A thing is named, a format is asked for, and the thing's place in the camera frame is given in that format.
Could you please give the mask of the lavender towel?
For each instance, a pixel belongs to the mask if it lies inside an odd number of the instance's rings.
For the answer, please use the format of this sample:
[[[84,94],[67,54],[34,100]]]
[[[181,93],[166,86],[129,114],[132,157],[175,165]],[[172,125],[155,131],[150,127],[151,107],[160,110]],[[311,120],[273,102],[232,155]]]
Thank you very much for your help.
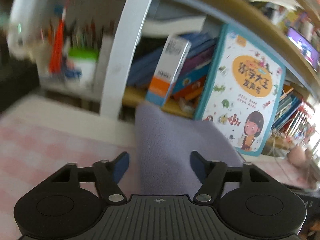
[[[213,122],[171,115],[144,102],[136,108],[135,128],[141,194],[193,197],[201,183],[190,165],[192,151],[208,161],[242,166],[239,153]]]

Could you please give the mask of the children's character sound book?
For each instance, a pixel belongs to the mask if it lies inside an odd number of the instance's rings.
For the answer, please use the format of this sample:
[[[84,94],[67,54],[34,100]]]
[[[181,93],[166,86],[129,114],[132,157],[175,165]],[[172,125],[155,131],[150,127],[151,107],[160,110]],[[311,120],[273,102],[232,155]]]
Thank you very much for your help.
[[[257,157],[270,136],[285,74],[257,38],[225,24],[194,119],[212,121],[239,153]]]

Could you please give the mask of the pink checkered tablecloth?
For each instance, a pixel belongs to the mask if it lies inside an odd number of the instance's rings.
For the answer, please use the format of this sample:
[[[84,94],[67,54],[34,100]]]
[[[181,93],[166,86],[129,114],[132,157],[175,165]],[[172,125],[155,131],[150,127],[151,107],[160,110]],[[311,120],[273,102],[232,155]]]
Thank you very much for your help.
[[[303,170],[240,157],[209,161],[193,197],[141,194],[135,123],[28,96],[1,115],[1,239],[301,239],[319,222]]]

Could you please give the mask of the blue books stack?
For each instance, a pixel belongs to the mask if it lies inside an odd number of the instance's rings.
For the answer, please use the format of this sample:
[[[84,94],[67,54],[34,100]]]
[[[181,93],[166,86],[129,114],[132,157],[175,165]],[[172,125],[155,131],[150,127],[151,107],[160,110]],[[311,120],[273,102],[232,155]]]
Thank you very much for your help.
[[[148,87],[145,99],[163,106],[187,59],[206,52],[212,55],[216,39],[208,33],[170,35],[165,45],[131,64],[128,87]]]

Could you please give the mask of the pink plush toy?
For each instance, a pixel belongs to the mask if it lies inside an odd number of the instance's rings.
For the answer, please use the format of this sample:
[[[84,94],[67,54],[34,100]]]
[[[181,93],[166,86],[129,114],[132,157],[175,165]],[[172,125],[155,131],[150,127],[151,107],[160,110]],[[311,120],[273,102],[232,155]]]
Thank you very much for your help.
[[[309,148],[305,150],[302,146],[295,146],[290,150],[290,152],[286,155],[289,163],[297,168],[306,167],[312,157],[312,152]]]

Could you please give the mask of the white jar green lid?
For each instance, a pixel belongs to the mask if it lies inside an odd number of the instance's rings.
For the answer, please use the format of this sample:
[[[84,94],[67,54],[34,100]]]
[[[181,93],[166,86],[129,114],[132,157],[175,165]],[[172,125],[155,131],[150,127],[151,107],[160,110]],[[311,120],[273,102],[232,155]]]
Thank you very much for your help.
[[[72,90],[91,90],[98,59],[98,50],[70,48],[65,70],[66,86]]]

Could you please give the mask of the red books row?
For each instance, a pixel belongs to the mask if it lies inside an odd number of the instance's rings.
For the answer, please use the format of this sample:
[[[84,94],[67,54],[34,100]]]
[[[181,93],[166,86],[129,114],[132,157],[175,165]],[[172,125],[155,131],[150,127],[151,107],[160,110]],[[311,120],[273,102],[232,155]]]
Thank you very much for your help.
[[[298,108],[290,116],[286,128],[284,129],[285,138],[288,142],[299,144],[305,140],[311,124],[311,118],[315,109],[305,101],[302,101]]]

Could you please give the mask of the slanted colourful books stack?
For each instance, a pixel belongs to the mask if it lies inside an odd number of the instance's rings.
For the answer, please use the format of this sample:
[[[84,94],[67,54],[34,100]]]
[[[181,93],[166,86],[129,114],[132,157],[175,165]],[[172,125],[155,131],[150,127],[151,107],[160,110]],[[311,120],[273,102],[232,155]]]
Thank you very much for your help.
[[[272,129],[281,129],[302,103],[302,96],[291,85],[283,85]]]

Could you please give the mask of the white orange medicine box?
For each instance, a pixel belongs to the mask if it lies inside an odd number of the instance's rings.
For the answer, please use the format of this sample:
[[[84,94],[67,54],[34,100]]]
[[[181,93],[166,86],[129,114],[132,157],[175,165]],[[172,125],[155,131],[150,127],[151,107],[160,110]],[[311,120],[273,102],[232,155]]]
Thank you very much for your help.
[[[167,38],[145,96],[146,101],[160,107],[165,105],[190,48],[191,42],[185,38],[172,35]]]

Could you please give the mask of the red tassel ornament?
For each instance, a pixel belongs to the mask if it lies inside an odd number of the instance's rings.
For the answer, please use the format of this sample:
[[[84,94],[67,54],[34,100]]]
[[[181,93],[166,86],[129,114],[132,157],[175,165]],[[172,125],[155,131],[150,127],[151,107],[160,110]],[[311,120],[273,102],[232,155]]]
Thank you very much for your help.
[[[52,49],[52,55],[49,63],[50,74],[57,74],[61,72],[61,62],[62,62],[62,48],[63,48],[63,32],[66,21],[67,8],[71,0],[66,0],[65,6],[62,10],[62,16],[59,19],[59,24],[57,26],[55,40]]]

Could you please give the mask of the white shelf upright post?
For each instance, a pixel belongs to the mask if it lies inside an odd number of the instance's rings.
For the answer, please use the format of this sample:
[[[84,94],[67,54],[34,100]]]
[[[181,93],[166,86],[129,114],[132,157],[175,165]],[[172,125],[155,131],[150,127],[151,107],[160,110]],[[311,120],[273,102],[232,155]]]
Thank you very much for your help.
[[[151,2],[125,2],[114,36],[100,102],[100,115],[108,119],[118,119],[132,59]]]

